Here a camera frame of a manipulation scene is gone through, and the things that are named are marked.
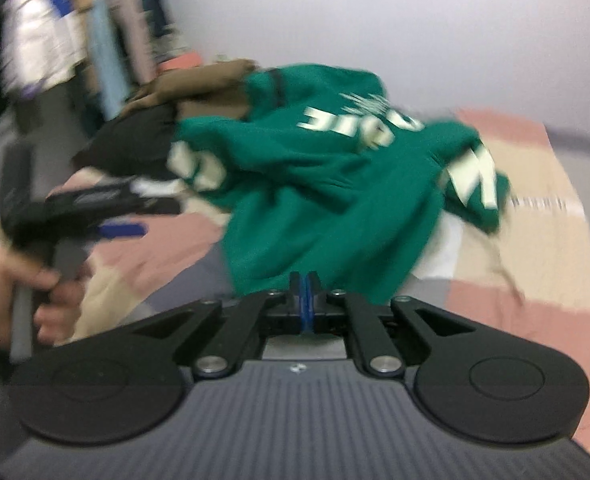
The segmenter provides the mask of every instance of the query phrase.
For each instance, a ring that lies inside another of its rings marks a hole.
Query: light blue garment
[[[89,11],[88,51],[100,85],[105,119],[120,113],[130,93],[117,42],[108,16],[106,0],[93,0]]]

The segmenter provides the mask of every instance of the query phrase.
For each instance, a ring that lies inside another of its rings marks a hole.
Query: gray handle
[[[10,362],[19,364],[32,356],[32,289],[17,285],[12,299]]]
[[[65,238],[55,247],[53,268],[59,270],[62,281],[74,280],[80,267],[88,259],[85,243]],[[10,362],[19,364],[32,357],[35,350],[36,328],[32,317],[39,307],[35,291],[25,285],[17,285],[12,299]]]

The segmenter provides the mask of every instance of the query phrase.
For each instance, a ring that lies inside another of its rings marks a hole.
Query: round black pad
[[[37,354],[15,370],[9,395],[21,422],[62,444],[132,438],[170,415],[184,380],[162,342],[90,338]]]
[[[484,359],[470,369],[470,383],[492,399],[527,399],[544,386],[544,374],[533,363],[509,357]]]
[[[588,402],[582,368],[553,349],[488,331],[447,337],[431,349],[414,386],[428,412],[494,444],[572,435]]]

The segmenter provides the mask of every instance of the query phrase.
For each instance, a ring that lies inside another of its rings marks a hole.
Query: white puffer jacket
[[[2,89],[31,99],[74,75],[84,59],[76,16],[61,17],[51,0],[6,0],[2,36]]]

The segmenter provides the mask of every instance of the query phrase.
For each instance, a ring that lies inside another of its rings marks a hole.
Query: gray ribbed platform
[[[31,440],[0,471],[13,480],[590,479],[590,457],[569,440],[478,446],[429,423],[401,384],[368,379],[351,361],[304,365],[247,362],[198,384],[145,436],[98,449]]]

